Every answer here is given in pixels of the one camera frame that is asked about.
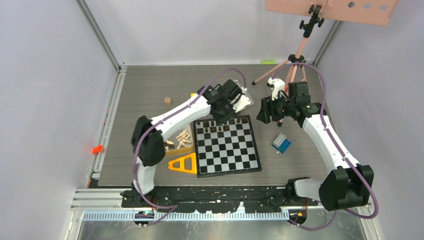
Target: chessboard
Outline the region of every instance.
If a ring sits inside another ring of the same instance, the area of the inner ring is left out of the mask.
[[[213,119],[196,120],[193,126],[198,178],[262,170],[249,115],[219,126]]]

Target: blue and white object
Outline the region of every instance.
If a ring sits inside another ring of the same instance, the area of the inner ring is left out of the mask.
[[[290,144],[292,144],[292,142],[287,140],[284,134],[280,133],[272,143],[272,146],[281,153],[284,153],[289,148]]]

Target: orange clip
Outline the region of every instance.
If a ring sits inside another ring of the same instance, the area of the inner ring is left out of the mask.
[[[93,148],[92,153],[93,154],[98,154],[98,153],[100,153],[102,151],[102,149],[103,149],[103,146],[102,145],[98,145],[95,148]]]
[[[191,169],[186,169],[185,161],[186,159],[191,159]],[[174,167],[174,164],[179,163],[179,167]],[[168,168],[170,170],[179,171],[188,174],[197,174],[198,168],[196,163],[196,153],[190,153],[188,155],[179,157],[177,159],[171,160],[168,162]]]

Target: chessboard border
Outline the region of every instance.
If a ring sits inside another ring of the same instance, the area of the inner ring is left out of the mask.
[[[229,174],[247,174],[247,173],[254,173],[254,172],[261,172],[262,171],[262,166],[261,166],[261,161],[260,161],[260,158],[259,158],[258,148],[256,146],[255,134],[253,132],[251,116],[250,115],[239,115],[239,116],[232,117],[230,119],[234,119],[236,121],[235,123],[237,124],[237,118],[244,118],[244,117],[247,117],[247,122],[249,123],[254,153],[256,154],[257,167],[256,168],[250,168],[250,169],[239,169],[239,170],[229,170],[229,171],[221,171],[221,172],[200,173],[198,139],[197,139],[198,138],[198,131],[197,131],[197,123],[196,122],[197,121],[201,121],[201,122],[203,122],[203,121],[214,121],[214,119],[213,118],[198,119],[198,120],[193,121],[193,140],[194,140],[194,148],[195,148],[194,151],[196,153],[197,178],[208,178],[208,177],[224,176],[224,175],[229,175]]]

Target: tripod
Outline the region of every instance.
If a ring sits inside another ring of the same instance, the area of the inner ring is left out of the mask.
[[[274,68],[272,68],[271,70],[266,72],[264,75],[262,75],[261,77],[259,77],[255,81],[253,81],[252,85],[256,85],[260,80],[264,79],[266,76],[272,75],[276,70],[278,70],[279,68],[284,66],[289,61],[292,62],[292,63],[306,63],[305,57],[302,55],[302,52],[303,52],[303,50],[306,46],[306,43],[308,42],[308,38],[311,36],[312,30],[314,29],[315,24],[318,24],[318,28],[320,28],[324,23],[324,18],[318,17],[318,14],[321,11],[321,7],[322,7],[321,5],[316,5],[316,6],[311,5],[310,8],[309,8],[309,14],[312,13],[312,16],[310,17],[309,22],[307,24],[305,24],[304,20],[302,20],[300,22],[299,28],[301,30],[304,30],[304,33],[303,33],[302,41],[300,42],[300,45],[299,45],[299,48],[297,49],[296,54],[290,54],[288,56],[287,60],[278,64],[277,66],[275,66]],[[288,91],[289,83],[292,83],[295,80],[295,75],[296,75],[298,68],[300,68],[301,71],[302,71],[302,76],[303,76],[302,81],[306,82],[305,68],[302,65],[290,66],[290,69],[288,70],[287,76],[285,77],[285,80],[284,80],[284,83],[285,83],[284,91],[285,92]],[[283,120],[281,119],[277,123],[277,125],[278,125],[278,127],[281,127],[282,124],[283,124]]]

